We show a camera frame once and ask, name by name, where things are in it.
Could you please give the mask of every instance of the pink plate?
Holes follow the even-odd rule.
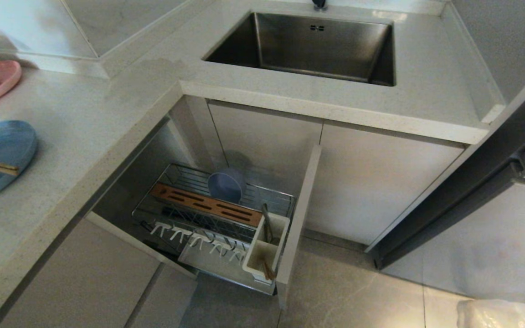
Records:
[[[0,61],[0,97],[10,91],[21,77],[21,66],[14,60]]]

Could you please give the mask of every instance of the stainless steel sink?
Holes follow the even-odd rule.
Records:
[[[252,13],[207,62],[394,86],[392,26]]]

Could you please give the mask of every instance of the plastic bag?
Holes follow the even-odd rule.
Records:
[[[525,304],[487,299],[458,304],[459,328],[525,328]]]

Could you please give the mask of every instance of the countertop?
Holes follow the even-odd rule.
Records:
[[[440,18],[337,8],[394,21],[396,87],[204,62],[250,11],[316,16],[306,4],[219,0],[111,80],[24,69],[0,121],[38,133],[31,166],[0,192],[0,306],[94,191],[184,94],[476,143],[479,122]]]

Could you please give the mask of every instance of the gray tile floor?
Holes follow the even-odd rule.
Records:
[[[435,323],[429,327],[457,326],[456,305],[464,297],[379,274],[362,251],[306,231],[286,311],[276,297],[201,274],[180,327],[424,328],[427,316]]]

